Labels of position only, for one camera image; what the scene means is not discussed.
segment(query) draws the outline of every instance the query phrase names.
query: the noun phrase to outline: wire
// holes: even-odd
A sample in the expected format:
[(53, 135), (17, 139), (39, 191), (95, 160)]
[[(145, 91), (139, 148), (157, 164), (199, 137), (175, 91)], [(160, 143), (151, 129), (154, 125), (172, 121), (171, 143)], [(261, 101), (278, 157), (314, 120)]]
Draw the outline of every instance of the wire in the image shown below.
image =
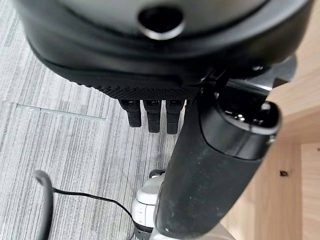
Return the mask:
[(53, 219), (53, 210), (54, 210), (54, 193), (62, 194), (62, 195), (69, 195), (69, 196), (83, 196), (91, 199), (102, 200), (110, 203), (114, 203), (122, 208), (130, 217), (133, 224), (136, 225), (132, 214), (119, 202), (113, 199), (95, 196), (89, 193), (84, 192), (75, 192), (75, 191), (63, 191), (57, 189), (52, 186), (51, 180), (49, 176), (41, 170), (36, 170), (33, 173), (35, 179), (44, 187), (44, 206), (43, 206), (43, 215), (42, 215), (42, 224), (40, 226), (40, 233), (38, 235), (38, 240), (48, 240), (50, 235), (50, 229)]
[(132, 221), (134, 220), (132, 217), (132, 214), (121, 203), (117, 202), (116, 200), (105, 198), (102, 196), (95, 196), (95, 195), (91, 195), (89, 193), (84, 193), (84, 192), (63, 191), (63, 190), (57, 189), (55, 187), (52, 187), (52, 190), (54, 193), (57, 193), (57, 194), (71, 195), (71, 196), (83, 196), (83, 197), (87, 197), (87, 198), (91, 198), (91, 199), (97, 199), (97, 200), (102, 200), (102, 201), (114, 203), (114, 204), (118, 205), (120, 208), (122, 208), (129, 215), (129, 217), (131, 218)]

